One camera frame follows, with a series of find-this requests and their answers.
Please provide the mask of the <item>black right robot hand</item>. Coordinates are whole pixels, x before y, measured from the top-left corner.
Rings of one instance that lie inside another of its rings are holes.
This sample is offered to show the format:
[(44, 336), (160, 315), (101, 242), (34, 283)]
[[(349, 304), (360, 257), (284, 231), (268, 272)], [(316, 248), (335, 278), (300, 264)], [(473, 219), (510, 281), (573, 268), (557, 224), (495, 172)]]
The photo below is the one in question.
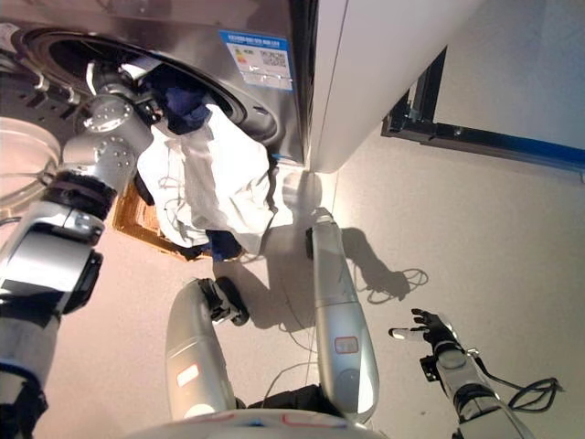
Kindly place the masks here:
[(388, 335), (399, 341), (426, 342), (431, 345), (434, 355), (440, 355), (444, 350), (463, 351), (462, 345), (449, 325), (441, 315), (412, 308), (414, 327), (392, 327)]

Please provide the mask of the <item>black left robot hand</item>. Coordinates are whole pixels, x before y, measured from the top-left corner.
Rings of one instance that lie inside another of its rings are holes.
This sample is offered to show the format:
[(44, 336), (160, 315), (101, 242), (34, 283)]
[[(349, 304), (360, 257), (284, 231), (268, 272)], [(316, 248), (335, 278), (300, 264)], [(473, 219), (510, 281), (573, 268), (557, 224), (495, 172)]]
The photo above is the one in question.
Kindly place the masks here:
[(157, 102), (156, 93), (144, 82), (144, 78), (160, 65), (160, 60), (138, 57), (124, 62), (118, 68), (130, 90), (130, 99), (143, 120), (148, 124), (159, 123), (164, 116), (164, 111)]

